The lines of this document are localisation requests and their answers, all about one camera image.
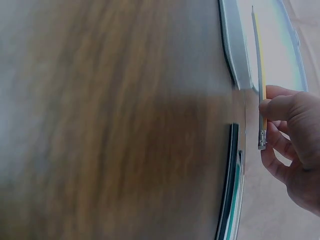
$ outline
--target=hand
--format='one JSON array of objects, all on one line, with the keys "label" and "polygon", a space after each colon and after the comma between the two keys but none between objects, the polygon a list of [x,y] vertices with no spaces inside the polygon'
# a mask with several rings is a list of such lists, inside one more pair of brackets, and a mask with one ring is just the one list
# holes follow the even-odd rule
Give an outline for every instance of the hand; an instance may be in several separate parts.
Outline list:
[{"label": "hand", "polygon": [[[262,163],[297,205],[320,217],[320,98],[278,86],[267,86],[266,96],[259,106],[268,119]],[[290,166],[274,150],[291,160]]]}]

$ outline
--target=wood grain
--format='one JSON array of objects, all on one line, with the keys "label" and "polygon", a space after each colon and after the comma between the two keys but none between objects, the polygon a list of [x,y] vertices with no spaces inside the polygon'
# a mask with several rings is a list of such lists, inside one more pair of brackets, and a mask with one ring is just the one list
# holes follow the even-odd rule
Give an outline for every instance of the wood grain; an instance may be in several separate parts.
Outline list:
[{"label": "wood grain", "polygon": [[213,239],[242,103],[217,1],[0,0],[0,239]]}]

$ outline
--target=pencil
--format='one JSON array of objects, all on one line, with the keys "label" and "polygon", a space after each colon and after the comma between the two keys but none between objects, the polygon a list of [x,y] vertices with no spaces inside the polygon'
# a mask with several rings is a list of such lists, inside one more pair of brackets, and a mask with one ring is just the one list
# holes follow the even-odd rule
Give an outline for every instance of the pencil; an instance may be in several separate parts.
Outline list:
[{"label": "pencil", "polygon": [[[255,37],[257,64],[258,64],[258,82],[259,82],[259,104],[267,99],[266,92],[266,71],[264,65],[264,55],[262,48],[262,39],[260,33],[260,26],[258,16],[252,6],[252,21]],[[259,115],[259,136],[258,136],[258,149],[265,150],[267,145],[267,119],[261,114]]]}]

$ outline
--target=finger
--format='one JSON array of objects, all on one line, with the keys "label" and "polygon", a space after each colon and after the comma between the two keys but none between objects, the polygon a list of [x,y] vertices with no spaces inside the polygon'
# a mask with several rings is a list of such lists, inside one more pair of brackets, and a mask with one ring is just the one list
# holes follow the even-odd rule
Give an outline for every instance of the finger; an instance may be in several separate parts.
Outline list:
[{"label": "finger", "polygon": [[275,155],[274,149],[270,144],[266,145],[266,150],[261,151],[261,159],[263,166],[282,183],[287,183],[287,176],[289,173],[289,167],[285,166],[278,160]]},{"label": "finger", "polygon": [[266,98],[274,99],[277,96],[290,96],[297,94],[297,91],[289,90],[280,86],[268,85],[266,86]]},{"label": "finger", "polygon": [[266,139],[268,144],[286,159],[293,161],[298,158],[297,152],[291,141],[283,136],[272,122],[268,122],[267,124]]},{"label": "finger", "polygon": [[290,117],[294,99],[292,95],[276,96],[272,100],[264,100],[259,105],[260,113],[270,121],[287,121]]},{"label": "finger", "polygon": [[272,121],[272,123],[279,129],[280,132],[289,135],[288,124],[286,121]]}]

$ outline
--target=wooden surface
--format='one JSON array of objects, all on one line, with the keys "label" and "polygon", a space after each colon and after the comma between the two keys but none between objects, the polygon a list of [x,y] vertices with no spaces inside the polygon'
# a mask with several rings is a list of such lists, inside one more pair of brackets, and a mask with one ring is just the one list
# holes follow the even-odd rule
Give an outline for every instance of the wooden surface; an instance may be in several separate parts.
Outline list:
[{"label": "wooden surface", "polygon": [[0,0],[1,240],[213,239],[244,113],[217,2]]}]

